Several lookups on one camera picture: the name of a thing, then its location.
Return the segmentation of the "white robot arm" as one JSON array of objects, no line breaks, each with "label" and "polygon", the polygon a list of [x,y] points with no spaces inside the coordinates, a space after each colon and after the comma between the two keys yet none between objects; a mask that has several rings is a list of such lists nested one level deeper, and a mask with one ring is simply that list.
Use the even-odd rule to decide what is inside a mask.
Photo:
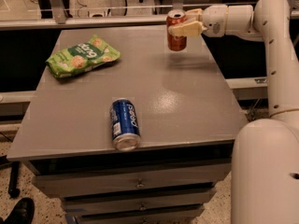
[{"label": "white robot arm", "polygon": [[231,223],[299,224],[299,62],[288,0],[171,14],[175,22],[167,32],[173,37],[235,35],[264,42],[269,117],[248,123],[235,139]]}]

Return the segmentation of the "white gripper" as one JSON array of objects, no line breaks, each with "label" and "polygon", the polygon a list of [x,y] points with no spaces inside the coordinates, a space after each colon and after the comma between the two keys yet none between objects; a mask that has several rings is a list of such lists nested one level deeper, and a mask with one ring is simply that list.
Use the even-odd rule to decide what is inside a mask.
[{"label": "white gripper", "polygon": [[188,20],[171,25],[167,31],[171,36],[195,37],[204,32],[208,37],[223,37],[225,35],[225,23],[228,7],[226,5],[214,5],[204,10],[191,9],[185,12]]}]

